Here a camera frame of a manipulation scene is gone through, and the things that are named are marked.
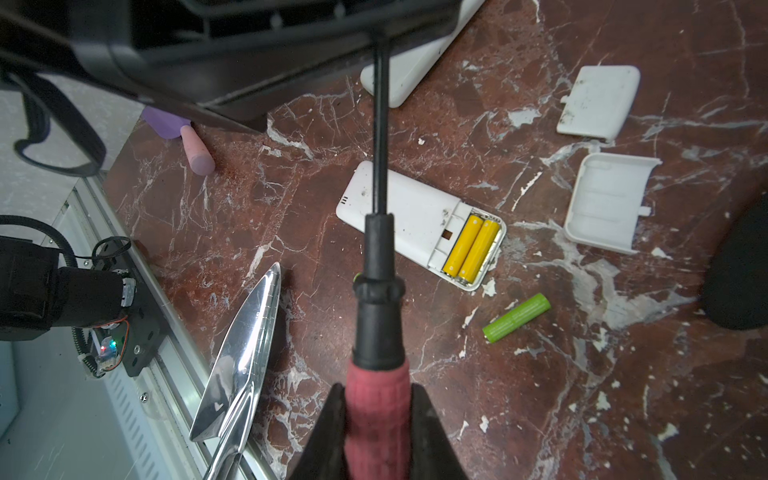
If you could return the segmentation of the pink handled screwdriver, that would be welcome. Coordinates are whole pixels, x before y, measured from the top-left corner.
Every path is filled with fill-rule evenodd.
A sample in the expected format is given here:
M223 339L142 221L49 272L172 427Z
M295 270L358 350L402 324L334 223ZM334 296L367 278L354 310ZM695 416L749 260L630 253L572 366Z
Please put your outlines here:
M401 322L404 283L395 273L388 211L389 39L374 40L372 211L365 217L363 272L352 363L345 387L344 453L353 479L405 479L410 468L410 398Z

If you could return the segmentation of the yellow AA battery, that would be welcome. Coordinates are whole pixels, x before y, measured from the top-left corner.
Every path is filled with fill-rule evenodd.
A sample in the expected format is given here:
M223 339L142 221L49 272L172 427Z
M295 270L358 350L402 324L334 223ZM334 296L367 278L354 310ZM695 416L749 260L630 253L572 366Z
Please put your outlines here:
M458 277L466 284L472 284L477 278L500 229L498 222L493 220L483 222L459 271Z
M470 215L465 225L451 250L442 271L452 277L456 278L460 273L471 248L474 244L481 228L484 223L484 219L477 215Z

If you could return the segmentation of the white green-screen remote control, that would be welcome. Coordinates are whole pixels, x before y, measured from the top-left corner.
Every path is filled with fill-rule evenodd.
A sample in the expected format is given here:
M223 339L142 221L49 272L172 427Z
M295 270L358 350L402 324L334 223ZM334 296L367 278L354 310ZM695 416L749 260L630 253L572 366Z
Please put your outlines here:
M394 171L388 172L387 205L395 217L397 253L464 291L472 292L480 287L507 233L500 217ZM458 276L446 275L442 268L470 215L498 222L501 229L477 278L472 284L466 284Z

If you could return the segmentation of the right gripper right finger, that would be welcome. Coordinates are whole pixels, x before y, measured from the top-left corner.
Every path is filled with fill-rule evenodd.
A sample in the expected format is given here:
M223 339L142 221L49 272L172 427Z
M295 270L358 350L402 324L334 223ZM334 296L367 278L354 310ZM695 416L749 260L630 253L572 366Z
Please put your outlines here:
M410 440L410 479L468 479L435 407L419 384L411 385Z

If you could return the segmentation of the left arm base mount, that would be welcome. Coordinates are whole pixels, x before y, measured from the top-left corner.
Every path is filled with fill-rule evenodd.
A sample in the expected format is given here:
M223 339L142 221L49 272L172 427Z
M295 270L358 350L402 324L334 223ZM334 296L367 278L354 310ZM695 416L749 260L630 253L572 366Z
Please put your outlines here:
M169 333L150 285L129 254L131 247L129 238L111 236L98 241L84 259L93 269L123 280L121 308L114 320L72 330L78 359L95 379L121 368L131 378L138 376Z

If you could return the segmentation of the red white remote control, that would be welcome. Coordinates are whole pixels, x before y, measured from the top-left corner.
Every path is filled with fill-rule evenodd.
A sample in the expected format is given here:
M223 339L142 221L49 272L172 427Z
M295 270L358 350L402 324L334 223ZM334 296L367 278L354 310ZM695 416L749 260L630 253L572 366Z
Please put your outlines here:
M484 3L484 0L464 0L456 28L450 35L390 58L388 104L391 109L403 105Z

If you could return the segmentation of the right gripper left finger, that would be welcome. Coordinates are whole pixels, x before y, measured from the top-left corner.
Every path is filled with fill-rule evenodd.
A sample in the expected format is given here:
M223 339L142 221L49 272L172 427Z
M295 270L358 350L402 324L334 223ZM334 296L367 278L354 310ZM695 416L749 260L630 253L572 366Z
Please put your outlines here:
M329 391L310 438L289 479L346 479L345 437L344 386L336 383Z

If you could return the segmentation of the white battery cover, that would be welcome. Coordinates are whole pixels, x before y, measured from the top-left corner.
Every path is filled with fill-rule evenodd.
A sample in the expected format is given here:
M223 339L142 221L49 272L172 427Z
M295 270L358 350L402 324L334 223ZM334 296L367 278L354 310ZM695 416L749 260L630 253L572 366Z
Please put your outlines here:
M633 255L638 219L651 214L643 204L658 158L598 152L581 163L563 230L573 242Z
M584 66L569 95L556 131L559 134L613 141L620 133L641 80L630 65Z

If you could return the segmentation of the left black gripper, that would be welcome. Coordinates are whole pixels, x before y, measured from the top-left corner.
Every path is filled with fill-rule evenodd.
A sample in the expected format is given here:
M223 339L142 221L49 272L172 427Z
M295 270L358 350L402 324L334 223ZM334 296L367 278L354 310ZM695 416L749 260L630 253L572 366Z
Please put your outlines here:
M449 34L457 1L5 1L1 60L196 122L267 113L357 67Z

